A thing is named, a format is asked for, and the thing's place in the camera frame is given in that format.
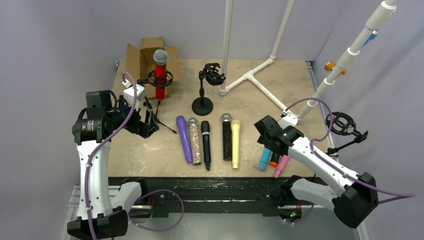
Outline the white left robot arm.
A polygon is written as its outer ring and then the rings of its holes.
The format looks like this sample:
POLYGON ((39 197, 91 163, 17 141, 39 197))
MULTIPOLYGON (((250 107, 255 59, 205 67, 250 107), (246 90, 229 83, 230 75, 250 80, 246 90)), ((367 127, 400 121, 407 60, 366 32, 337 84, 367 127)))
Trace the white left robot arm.
POLYGON ((67 233, 81 240, 121 237, 127 233, 132 204, 141 197, 141 181, 127 181, 110 196, 108 159, 112 137, 120 130, 148 138, 159 127, 146 111, 141 121, 139 102, 146 100, 141 86, 128 88, 117 97, 110 90, 86 93, 86 108, 72 126, 80 163, 80 197, 76 218, 67 233))

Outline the pink plastic microphone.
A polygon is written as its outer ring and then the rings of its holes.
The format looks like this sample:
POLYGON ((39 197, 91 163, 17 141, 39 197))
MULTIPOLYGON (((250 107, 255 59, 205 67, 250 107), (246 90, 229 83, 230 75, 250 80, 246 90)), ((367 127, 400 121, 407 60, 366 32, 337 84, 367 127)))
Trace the pink plastic microphone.
POLYGON ((283 173, 283 171, 285 170, 286 166, 288 165, 289 161, 290 161, 291 157, 288 155, 283 155, 280 157, 279 162, 275 168, 273 177, 275 179, 278 179, 281 174, 283 173))

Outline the plain black microphone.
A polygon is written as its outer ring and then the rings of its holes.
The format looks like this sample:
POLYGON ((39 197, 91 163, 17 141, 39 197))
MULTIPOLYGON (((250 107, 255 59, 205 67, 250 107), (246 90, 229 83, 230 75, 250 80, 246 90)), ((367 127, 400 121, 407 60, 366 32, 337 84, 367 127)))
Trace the plain black microphone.
POLYGON ((276 168, 279 164, 280 157, 278 153, 273 152, 270 157, 269 165, 276 168))

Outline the silver rhinestone microphone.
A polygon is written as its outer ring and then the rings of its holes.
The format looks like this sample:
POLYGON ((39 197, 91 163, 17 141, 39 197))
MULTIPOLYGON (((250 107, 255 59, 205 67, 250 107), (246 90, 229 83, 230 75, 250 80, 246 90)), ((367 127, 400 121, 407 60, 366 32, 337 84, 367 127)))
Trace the silver rhinestone microphone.
POLYGON ((192 164, 193 165, 201 165, 202 164, 198 123, 199 122, 195 117, 190 117, 188 119, 188 122, 187 122, 190 144, 191 144, 192 164))

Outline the purple plastic microphone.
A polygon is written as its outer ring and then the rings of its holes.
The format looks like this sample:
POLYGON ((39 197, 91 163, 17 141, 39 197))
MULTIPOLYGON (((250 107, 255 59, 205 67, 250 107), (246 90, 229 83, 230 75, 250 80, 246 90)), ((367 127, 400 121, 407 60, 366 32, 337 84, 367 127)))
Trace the purple plastic microphone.
POLYGON ((176 117, 176 125, 179 130, 179 135, 182 143, 182 148, 184 152, 184 157, 186 159, 186 162, 191 164, 193 162, 193 155, 192 155, 192 149, 191 144, 189 141, 189 134, 187 131, 187 121, 184 116, 179 115, 176 117))

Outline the blue plastic microphone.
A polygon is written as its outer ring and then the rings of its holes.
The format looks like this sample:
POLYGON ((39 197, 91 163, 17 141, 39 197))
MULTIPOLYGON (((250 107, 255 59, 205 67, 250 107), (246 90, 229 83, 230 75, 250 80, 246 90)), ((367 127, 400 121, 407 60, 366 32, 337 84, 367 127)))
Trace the blue plastic microphone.
POLYGON ((266 147, 263 148, 262 155, 259 163, 259 170, 264 171, 269 163, 271 158, 272 151, 266 147))

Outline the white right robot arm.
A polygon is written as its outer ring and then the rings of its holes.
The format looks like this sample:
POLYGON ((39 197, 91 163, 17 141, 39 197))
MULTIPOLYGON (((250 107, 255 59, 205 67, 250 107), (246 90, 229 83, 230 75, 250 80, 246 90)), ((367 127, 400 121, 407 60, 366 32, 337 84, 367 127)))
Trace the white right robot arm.
POLYGON ((303 177, 292 176, 286 184, 291 196, 334 212, 346 226, 357 228, 379 205, 375 178, 364 172, 359 174, 315 148, 310 140, 294 126, 282 128, 267 115, 254 124, 259 132, 257 142, 280 156, 297 160, 324 185, 303 177))

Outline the cream plastic microphone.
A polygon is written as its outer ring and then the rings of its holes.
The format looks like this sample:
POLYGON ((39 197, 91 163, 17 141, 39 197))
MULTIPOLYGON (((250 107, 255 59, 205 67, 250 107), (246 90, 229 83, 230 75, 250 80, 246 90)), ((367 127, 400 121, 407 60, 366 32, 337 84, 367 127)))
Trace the cream plastic microphone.
POLYGON ((231 132, 232 132, 232 169, 238 170, 240 163, 240 130, 241 122, 237 119, 234 119, 231 122, 231 132))

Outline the black round-base desk mic stand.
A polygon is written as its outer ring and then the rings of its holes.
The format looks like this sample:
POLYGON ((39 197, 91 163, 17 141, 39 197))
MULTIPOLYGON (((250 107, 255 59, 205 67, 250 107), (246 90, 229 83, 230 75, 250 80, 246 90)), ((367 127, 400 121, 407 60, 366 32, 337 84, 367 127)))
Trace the black round-base desk mic stand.
POLYGON ((213 111, 213 102, 205 97, 203 80, 206 80, 211 86, 223 84, 226 80, 226 76, 224 73, 219 73, 220 68, 221 65, 218 62, 206 63, 198 74, 200 81, 199 97, 196 98, 191 105, 192 111, 198 116, 206 116, 213 111))

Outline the black microphone with silver band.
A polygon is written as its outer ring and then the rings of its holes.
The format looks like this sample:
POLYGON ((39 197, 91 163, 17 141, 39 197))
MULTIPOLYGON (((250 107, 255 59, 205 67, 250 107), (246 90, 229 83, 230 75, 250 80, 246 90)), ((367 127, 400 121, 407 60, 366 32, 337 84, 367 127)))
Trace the black microphone with silver band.
POLYGON ((210 145, 210 123, 207 120, 201 122, 201 134, 202 134, 202 145, 203 145, 203 158, 206 170, 211 169, 211 145, 210 145))

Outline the black glitter microphone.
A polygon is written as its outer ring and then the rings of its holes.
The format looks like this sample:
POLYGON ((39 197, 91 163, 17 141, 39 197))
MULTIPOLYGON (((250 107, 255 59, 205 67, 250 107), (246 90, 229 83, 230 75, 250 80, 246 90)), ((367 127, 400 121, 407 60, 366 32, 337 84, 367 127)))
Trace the black glitter microphone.
POLYGON ((229 113, 224 113, 221 116, 222 121, 222 149, 223 149, 223 160, 232 160, 232 129, 231 122, 232 117, 229 113))

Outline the red glitter microphone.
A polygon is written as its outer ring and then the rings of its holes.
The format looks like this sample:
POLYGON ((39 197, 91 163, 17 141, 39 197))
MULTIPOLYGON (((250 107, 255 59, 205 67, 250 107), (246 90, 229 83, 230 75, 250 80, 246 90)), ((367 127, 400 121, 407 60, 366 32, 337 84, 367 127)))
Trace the red glitter microphone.
POLYGON ((167 82, 167 61, 168 54, 164 49, 158 49, 153 54, 153 60, 155 61, 155 78, 157 86, 155 87, 155 98, 158 101, 162 101, 165 98, 165 88, 159 87, 167 82))

